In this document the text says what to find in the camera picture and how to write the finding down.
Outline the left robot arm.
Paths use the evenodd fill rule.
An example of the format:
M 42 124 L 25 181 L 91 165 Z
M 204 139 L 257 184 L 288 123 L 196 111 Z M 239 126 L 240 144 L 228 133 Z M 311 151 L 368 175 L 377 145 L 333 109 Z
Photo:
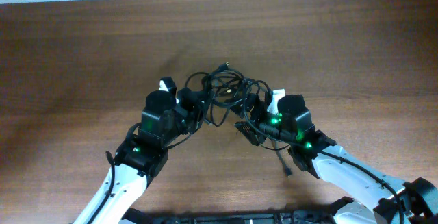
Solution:
M 145 99 L 141 121 L 127 132 L 110 168 L 76 223 L 118 223 L 164 167 L 179 136 L 190 138 L 203 123 L 211 90 L 155 90 Z

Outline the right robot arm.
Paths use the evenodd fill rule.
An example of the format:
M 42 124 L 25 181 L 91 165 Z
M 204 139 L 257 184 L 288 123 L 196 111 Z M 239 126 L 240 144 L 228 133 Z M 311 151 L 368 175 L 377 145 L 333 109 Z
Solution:
M 348 193 L 332 204 L 332 223 L 436 223 L 437 188 L 419 177 L 392 177 L 356 159 L 317 130 L 302 95 L 266 100 L 250 94 L 237 107 L 244 121 L 235 124 L 255 146 L 269 138 L 289 146 L 294 164 Z

